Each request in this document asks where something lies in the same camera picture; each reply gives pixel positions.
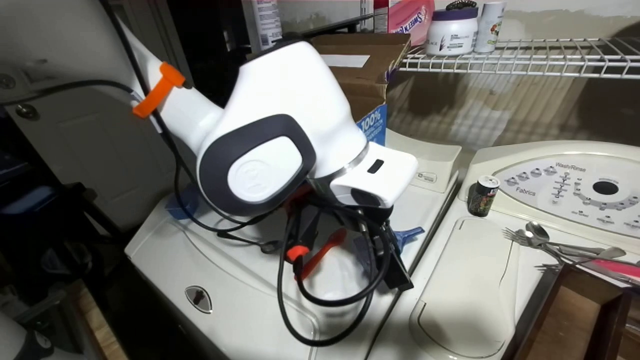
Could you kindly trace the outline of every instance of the door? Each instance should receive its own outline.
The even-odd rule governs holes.
[[[112,6],[145,46],[190,78],[186,62],[180,66],[182,49],[177,38],[172,41],[166,28],[157,25],[171,24],[157,20],[150,11],[158,3],[119,0]],[[0,66],[0,73],[15,80],[13,88],[0,90],[0,101],[19,99],[64,82],[10,67]],[[19,106],[7,106],[6,110],[60,182],[79,181],[94,189],[96,205],[121,229],[144,221],[172,189],[170,151],[153,125],[135,117],[128,104],[93,88],[79,88],[21,106],[30,111],[20,111]],[[182,153],[187,161],[193,161],[190,151]]]

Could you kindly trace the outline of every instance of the cardboard box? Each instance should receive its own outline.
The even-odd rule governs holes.
[[[387,85],[410,47],[409,34],[322,35],[311,43],[323,55],[369,141],[385,145]]]
[[[434,9],[434,0],[374,0],[374,32],[411,34],[411,46],[422,45]]]

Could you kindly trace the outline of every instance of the orange clip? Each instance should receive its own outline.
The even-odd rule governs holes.
[[[181,88],[184,84],[184,76],[166,62],[160,65],[160,73],[162,74],[160,81],[151,89],[147,97],[133,108],[133,113],[142,119],[151,115],[160,106],[172,88]]]

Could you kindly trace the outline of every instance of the pink package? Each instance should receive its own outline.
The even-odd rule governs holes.
[[[411,45],[422,45],[427,39],[433,0],[374,0],[376,33],[411,34]]]

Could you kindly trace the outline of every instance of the black can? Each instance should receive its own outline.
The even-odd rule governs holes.
[[[476,183],[476,189],[469,199],[469,213],[477,217],[489,215],[495,194],[500,188],[500,180],[494,176],[481,176]]]

